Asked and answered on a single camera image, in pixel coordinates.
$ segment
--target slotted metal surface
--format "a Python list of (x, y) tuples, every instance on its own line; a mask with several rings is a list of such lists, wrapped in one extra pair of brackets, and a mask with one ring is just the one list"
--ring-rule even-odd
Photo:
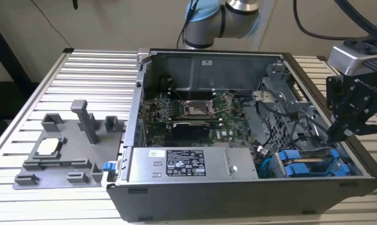
[[(324, 93), (325, 78), (334, 74), (333, 70), (317, 57), (298, 56), (296, 59)], [(102, 187), (16, 191), (11, 184), (41, 135), (41, 119), (46, 113), (75, 119), (69, 112), (70, 104), (74, 99), (86, 99), (89, 111), (98, 119), (110, 114), (129, 119), (135, 60), (135, 52), (86, 50), (75, 50), (61, 57), (35, 98), (0, 139), (0, 225), (127, 224)], [(358, 138), (377, 161), (377, 135)], [(318, 216), (170, 221), (169, 224), (377, 225), (377, 190), (365, 197), (346, 199)]]

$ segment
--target white sticker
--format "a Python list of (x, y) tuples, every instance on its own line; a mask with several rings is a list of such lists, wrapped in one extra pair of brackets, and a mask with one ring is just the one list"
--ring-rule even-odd
[(150, 157), (165, 157), (165, 150), (150, 150)]
[(211, 65), (213, 65), (213, 60), (203, 60), (203, 61), (201, 62), (201, 64), (202, 64), (203, 66), (211, 66)]

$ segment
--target blue latch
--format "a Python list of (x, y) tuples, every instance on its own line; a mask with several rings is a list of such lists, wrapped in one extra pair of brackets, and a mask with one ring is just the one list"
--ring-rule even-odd
[(117, 163), (105, 163), (102, 167), (103, 171), (115, 172), (117, 171)]

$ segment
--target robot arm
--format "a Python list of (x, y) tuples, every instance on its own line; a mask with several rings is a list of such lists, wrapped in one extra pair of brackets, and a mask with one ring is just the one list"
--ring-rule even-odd
[(185, 48), (209, 49), (215, 38), (244, 38), (257, 30), (258, 15), (257, 0), (226, 0), (225, 5), (194, 0), (186, 10)]
[(342, 74), (326, 80), (328, 107), (334, 117), (328, 130), (328, 141), (332, 143), (344, 141), (353, 134), (377, 134), (377, 124), (366, 124), (377, 113), (377, 27), (346, 0), (336, 2), (370, 35), (348, 39), (333, 47), (330, 53), (328, 63)]

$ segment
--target black base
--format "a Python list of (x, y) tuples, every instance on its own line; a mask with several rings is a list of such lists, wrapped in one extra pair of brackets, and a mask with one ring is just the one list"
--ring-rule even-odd
[(14, 82), (0, 82), (0, 120), (15, 118), (28, 98)]

